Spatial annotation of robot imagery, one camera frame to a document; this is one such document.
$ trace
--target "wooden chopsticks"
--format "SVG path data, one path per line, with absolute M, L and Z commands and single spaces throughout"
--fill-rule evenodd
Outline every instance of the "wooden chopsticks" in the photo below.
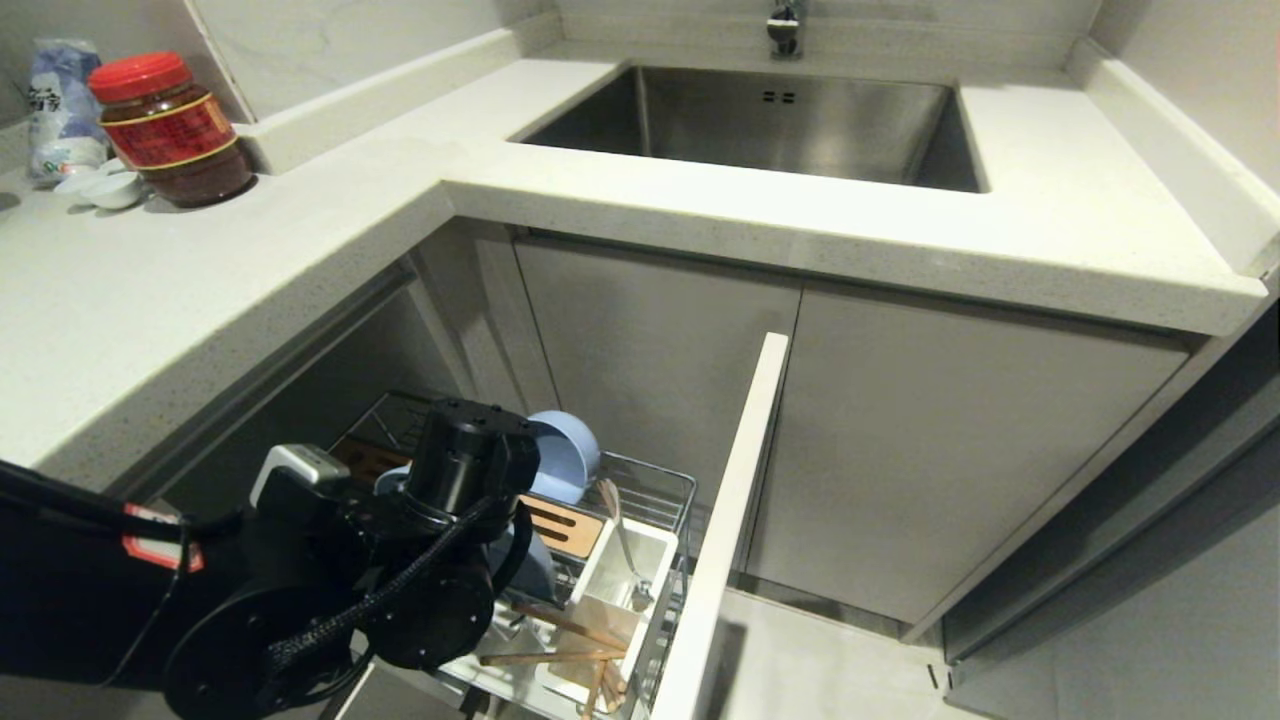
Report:
M 627 643 L 622 642 L 617 637 L 602 630 L 588 628 L 586 625 L 580 625 L 567 618 L 561 618 L 559 615 L 548 612 L 540 607 L 535 607 L 532 605 L 517 605 L 512 610 L 520 612 L 521 615 L 529 615 L 530 618 L 550 623 L 557 628 L 566 629 L 576 635 L 582 635 L 589 641 L 595 641 L 603 644 L 604 647 L 611 647 L 621 652 L 627 651 Z
M 594 650 L 589 652 L 530 652 L 516 655 L 481 655 L 480 665 L 498 667 L 502 665 L 538 665 L 540 662 L 593 662 L 622 660 L 625 652 L 617 650 Z
M 532 605 L 521 603 L 512 607 L 512 610 L 520 612 L 521 615 L 527 615 L 536 620 L 550 623 L 557 628 L 568 630 L 589 641 L 600 643 L 608 650 L 586 652 L 485 655 L 479 659 L 480 665 L 485 667 L 495 667 L 502 665 L 538 665 L 540 662 L 594 662 L 595 673 L 593 675 L 591 691 L 586 697 L 586 705 L 582 707 L 581 720 L 591 720 L 591 716 L 595 712 L 595 702 L 602 694 L 604 696 L 605 712 L 612 715 L 618 710 L 618 707 L 622 706 L 622 700 L 627 692 L 627 683 L 622 679 L 622 673 L 618 671 L 618 667 L 613 664 L 613 661 L 622 660 L 626 656 L 626 642 L 611 633 L 588 628 L 586 625 L 575 623 L 567 618 L 561 618 L 554 612 Z

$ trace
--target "white bowl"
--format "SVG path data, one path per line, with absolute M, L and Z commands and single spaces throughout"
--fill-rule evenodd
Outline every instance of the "white bowl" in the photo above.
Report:
M 106 210 L 123 210 L 142 200 L 142 178 L 138 173 L 115 173 L 99 179 L 81 195 Z
M 106 173 L 101 170 L 86 170 L 68 176 L 67 179 L 58 183 L 58 187 L 54 188 L 54 195 L 67 197 L 73 205 L 87 205 L 90 200 L 82 193 L 105 177 Z
M 576 505 L 600 469 L 600 443 L 579 418 L 559 410 L 529 416 L 541 461 L 534 492 Z
M 102 163 L 97 169 L 109 176 L 114 176 L 115 173 L 123 173 L 124 170 L 128 170 L 129 167 L 124 164 L 124 160 L 119 158 L 111 158 L 106 163 Z

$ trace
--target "robotic arm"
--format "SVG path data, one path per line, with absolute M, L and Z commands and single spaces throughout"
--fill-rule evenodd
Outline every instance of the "robotic arm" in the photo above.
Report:
M 184 720 L 256 720 L 342 692 L 376 655 L 471 652 L 532 534 L 530 424 L 431 406 L 401 483 L 271 450 L 252 509 L 192 524 L 0 464 L 0 674 L 164 692 Z M 484 546 L 515 523 L 490 573 Z M 369 638 L 353 660 L 355 630 Z

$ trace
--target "faucet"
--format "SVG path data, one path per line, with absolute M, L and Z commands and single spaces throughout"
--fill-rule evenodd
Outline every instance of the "faucet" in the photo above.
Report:
M 773 41 L 774 60 L 799 60 L 803 54 L 800 40 L 804 35 L 805 0 L 773 0 L 773 13 L 765 23 Z

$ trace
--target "black cable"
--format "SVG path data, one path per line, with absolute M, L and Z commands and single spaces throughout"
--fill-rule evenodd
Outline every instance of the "black cable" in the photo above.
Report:
M 335 696 L 335 694 L 340 693 L 342 691 L 349 688 L 352 683 L 355 683 L 356 680 L 358 680 L 360 676 L 365 674 L 365 670 L 369 669 L 369 664 L 372 660 L 374 660 L 374 648 L 369 647 L 360 656 L 360 659 L 356 660 L 356 664 L 352 665 L 349 670 L 347 670 L 346 673 L 343 673 L 342 678 L 338 678 L 329 687 L 324 688 L 323 691 L 317 691 L 317 692 L 314 692 L 311 694 L 305 694 L 305 696 L 300 697 L 289 707 L 303 707 L 303 706 L 307 706 L 307 705 L 314 705 L 314 703 L 317 703 L 317 702 L 321 702 L 321 701 L 332 698 L 333 696 Z
M 133 660 L 133 655 L 137 652 L 138 647 L 141 647 L 142 642 L 146 639 L 147 633 L 151 632 L 151 628 L 155 626 L 156 620 L 159 620 L 160 615 L 164 614 L 165 607 L 169 605 L 169 600 L 178 591 L 178 585 L 180 585 L 182 580 L 187 577 L 187 571 L 189 570 L 188 565 L 191 565 L 189 525 L 186 518 L 179 518 L 177 527 L 179 529 L 178 542 L 180 552 L 178 555 L 178 566 L 174 568 L 173 570 L 173 578 L 169 580 L 169 587 L 165 588 L 164 596 L 160 597 L 160 603 L 156 605 L 156 609 L 151 611 L 151 616 L 147 618 L 147 621 L 143 623 L 142 629 L 138 630 L 137 637 L 133 638 L 133 644 L 129 646 L 129 650 L 124 652 L 124 657 L 122 657 L 120 661 L 115 665 L 115 670 L 111 671 L 110 676 L 108 676 L 99 684 L 100 688 L 109 687 L 111 683 L 119 679 L 122 673 L 124 673 L 125 667 L 128 667 L 129 665 L 129 661 Z
M 529 555 L 529 543 L 534 541 L 534 518 L 529 514 L 529 507 L 525 507 L 524 502 L 516 502 L 516 518 L 513 520 L 515 532 L 511 537 L 511 546 L 507 548 L 507 556 L 502 559 L 502 565 L 493 574 L 493 593 L 495 596 L 507 589 L 511 580 L 516 578 L 516 573 L 520 571 L 520 566 L 525 562 L 525 556 Z
M 182 532 L 173 523 L 150 520 L 125 512 L 124 503 L 83 488 L 46 478 L 13 462 L 0 460 L 0 496 L 41 512 L 59 512 L 125 536 L 161 542 L 178 542 Z M 188 524 L 191 538 L 221 536 L 239 527 L 241 511 L 210 523 Z
M 279 676 L 298 660 L 326 647 L 356 629 L 360 623 L 376 615 L 383 607 L 402 593 L 415 579 L 429 570 L 440 555 L 449 548 L 471 525 L 476 523 L 498 498 L 486 496 L 476 501 L 448 530 L 444 532 L 431 547 L 417 556 L 398 575 L 392 578 L 385 585 L 366 594 L 360 602 L 343 610 L 338 615 L 317 623 L 291 638 L 271 643 L 266 648 L 268 678 Z

